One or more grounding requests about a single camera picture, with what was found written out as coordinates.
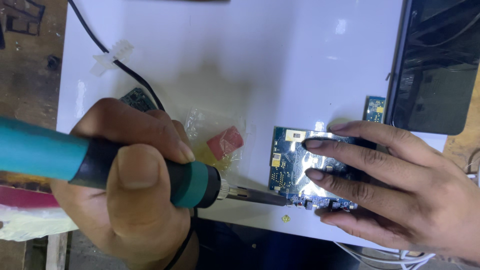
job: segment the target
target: soldering iron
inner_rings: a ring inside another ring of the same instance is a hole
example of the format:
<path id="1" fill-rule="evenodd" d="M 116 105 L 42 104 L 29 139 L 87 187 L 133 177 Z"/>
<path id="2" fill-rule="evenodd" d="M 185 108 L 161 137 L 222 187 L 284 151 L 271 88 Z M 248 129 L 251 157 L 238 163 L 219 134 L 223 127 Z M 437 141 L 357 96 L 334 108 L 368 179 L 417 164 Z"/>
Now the soldering iron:
<path id="1" fill-rule="evenodd" d="M 110 167 L 125 145 L 80 138 L 0 117 L 0 171 L 19 172 L 106 189 Z M 286 197 L 230 185 L 212 166 L 166 160 L 173 205 L 207 208 L 225 198 L 285 206 Z"/>

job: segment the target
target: red object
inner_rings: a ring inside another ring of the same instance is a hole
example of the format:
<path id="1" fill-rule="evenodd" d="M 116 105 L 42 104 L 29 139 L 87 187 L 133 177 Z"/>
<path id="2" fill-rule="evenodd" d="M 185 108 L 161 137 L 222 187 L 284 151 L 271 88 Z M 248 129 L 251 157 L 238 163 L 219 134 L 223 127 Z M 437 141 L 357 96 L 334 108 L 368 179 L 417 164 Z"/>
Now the red object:
<path id="1" fill-rule="evenodd" d="M 0 186 L 0 204 L 20 208 L 60 207 L 52 194 Z"/>
<path id="2" fill-rule="evenodd" d="M 221 160 L 224 156 L 243 146 L 243 139 L 235 126 L 229 127 L 222 133 L 207 141 L 207 145 L 215 156 Z"/>

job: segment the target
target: blue circuit board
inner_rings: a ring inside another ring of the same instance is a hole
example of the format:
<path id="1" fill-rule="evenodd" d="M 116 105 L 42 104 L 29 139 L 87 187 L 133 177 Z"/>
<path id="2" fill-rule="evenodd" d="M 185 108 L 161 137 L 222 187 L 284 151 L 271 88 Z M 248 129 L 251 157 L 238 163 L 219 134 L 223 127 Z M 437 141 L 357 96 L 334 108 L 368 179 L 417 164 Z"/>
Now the blue circuit board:
<path id="1" fill-rule="evenodd" d="M 354 137 L 341 137 L 332 133 L 275 127 L 270 162 L 270 190 L 276 190 L 293 202 L 293 206 L 312 208 L 353 209 L 356 205 L 315 185 L 305 175 L 308 168 L 350 180 L 359 180 L 361 171 L 336 159 L 308 152 L 305 139 L 336 140 L 373 148 L 375 144 Z"/>
<path id="2" fill-rule="evenodd" d="M 368 97 L 367 113 L 365 120 L 370 122 L 383 123 L 385 109 L 385 98 Z"/>
<path id="3" fill-rule="evenodd" d="M 135 88 L 134 90 L 130 91 L 128 94 L 120 98 L 120 101 L 142 112 L 156 110 L 153 102 L 140 88 Z"/>

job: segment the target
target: circuit board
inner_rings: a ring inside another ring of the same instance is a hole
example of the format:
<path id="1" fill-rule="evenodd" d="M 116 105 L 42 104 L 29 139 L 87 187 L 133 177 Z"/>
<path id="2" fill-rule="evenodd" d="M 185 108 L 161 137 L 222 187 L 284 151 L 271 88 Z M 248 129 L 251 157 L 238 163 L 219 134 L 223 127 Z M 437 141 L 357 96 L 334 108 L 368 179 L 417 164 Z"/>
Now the circuit board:
<path id="1" fill-rule="evenodd" d="M 128 94 L 120 98 L 120 101 L 142 112 L 156 110 L 155 105 L 153 105 L 152 101 L 140 88 L 135 88 L 130 91 Z"/>
<path id="2" fill-rule="evenodd" d="M 365 120 L 370 122 L 383 123 L 385 109 L 385 98 L 368 97 L 368 107 Z"/>
<path id="3" fill-rule="evenodd" d="M 293 206 L 313 208 L 355 209 L 356 204 L 342 199 L 315 185 L 305 175 L 305 170 L 315 168 L 350 180 L 359 180 L 361 171 L 336 159 L 308 152 L 302 142 L 305 139 L 336 140 L 373 148 L 372 142 L 341 137 L 332 133 L 275 127 L 270 162 L 270 190 L 276 190 L 293 202 Z"/>

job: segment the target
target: fingernail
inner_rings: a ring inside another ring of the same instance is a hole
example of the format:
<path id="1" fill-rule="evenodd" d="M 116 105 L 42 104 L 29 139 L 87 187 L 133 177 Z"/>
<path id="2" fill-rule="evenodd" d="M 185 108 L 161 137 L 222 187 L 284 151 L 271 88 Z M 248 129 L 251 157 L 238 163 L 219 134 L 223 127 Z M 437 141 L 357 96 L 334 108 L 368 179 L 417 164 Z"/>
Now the fingernail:
<path id="1" fill-rule="evenodd" d="M 321 219 L 320 219 L 320 222 L 325 223 L 325 224 L 330 225 L 330 226 L 338 227 L 336 224 L 333 224 L 333 223 L 328 222 L 328 221 L 323 222 Z"/>
<path id="2" fill-rule="evenodd" d="M 330 127 L 331 131 L 339 131 L 344 129 L 347 126 L 348 123 L 342 123 L 342 124 L 336 124 Z"/>
<path id="3" fill-rule="evenodd" d="M 158 151 L 147 145 L 122 147 L 117 154 L 119 179 L 126 189 L 154 186 L 159 176 Z"/>
<path id="4" fill-rule="evenodd" d="M 183 156 L 189 161 L 189 162 L 194 162 L 195 161 L 195 156 L 184 142 L 180 142 L 180 151 L 182 152 Z"/>
<path id="5" fill-rule="evenodd" d="M 317 181 L 320 181 L 324 178 L 324 173 L 319 171 L 319 170 L 316 170 L 316 169 L 307 169 L 305 171 L 305 174 L 307 175 L 308 178 L 310 178 L 311 180 L 317 180 Z"/>
<path id="6" fill-rule="evenodd" d="M 307 140 L 305 141 L 305 146 L 307 148 L 318 148 L 322 145 L 323 141 L 320 140 Z"/>

